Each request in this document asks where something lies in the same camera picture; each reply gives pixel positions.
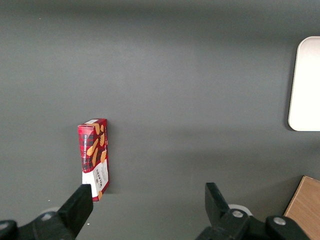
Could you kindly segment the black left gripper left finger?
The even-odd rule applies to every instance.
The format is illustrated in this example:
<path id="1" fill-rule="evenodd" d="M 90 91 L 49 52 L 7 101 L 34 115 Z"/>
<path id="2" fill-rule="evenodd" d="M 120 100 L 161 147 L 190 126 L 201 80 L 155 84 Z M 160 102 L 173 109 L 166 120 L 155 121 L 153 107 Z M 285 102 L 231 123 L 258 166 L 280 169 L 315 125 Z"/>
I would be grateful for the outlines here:
<path id="1" fill-rule="evenodd" d="M 18 228 L 18 240 L 74 240 L 93 211 L 91 185 L 82 184 L 56 211 Z"/>

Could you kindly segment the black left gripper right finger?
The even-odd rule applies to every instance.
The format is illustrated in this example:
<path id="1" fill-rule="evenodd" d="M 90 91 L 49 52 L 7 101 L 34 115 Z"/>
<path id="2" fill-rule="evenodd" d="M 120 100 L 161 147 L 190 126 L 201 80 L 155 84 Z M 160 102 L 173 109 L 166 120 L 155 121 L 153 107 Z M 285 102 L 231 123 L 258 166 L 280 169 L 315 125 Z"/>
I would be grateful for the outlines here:
<path id="1" fill-rule="evenodd" d="M 198 240 L 308 240 L 291 218 L 271 215 L 264 222 L 240 208 L 230 208 L 214 182 L 205 185 L 205 210 L 210 221 Z"/>

